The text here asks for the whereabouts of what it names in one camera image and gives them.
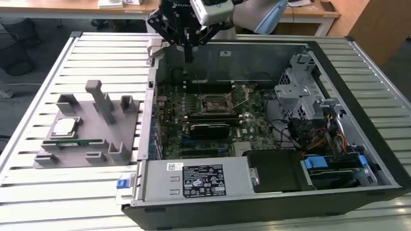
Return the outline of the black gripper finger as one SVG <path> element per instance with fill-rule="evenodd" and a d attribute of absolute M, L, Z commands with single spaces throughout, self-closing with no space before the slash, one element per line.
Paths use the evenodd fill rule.
<path fill-rule="evenodd" d="M 188 29 L 188 62 L 193 61 L 193 48 L 203 46 L 208 43 L 212 37 L 217 34 L 217 32 L 223 29 L 223 23 L 219 22 L 205 27 L 205 29 L 200 29 L 199 26 L 191 27 Z"/>
<path fill-rule="evenodd" d="M 157 9 L 148 18 L 148 24 L 171 44 L 181 48 L 184 62 L 189 63 L 188 27 L 184 23 L 187 13 L 183 10 Z"/>

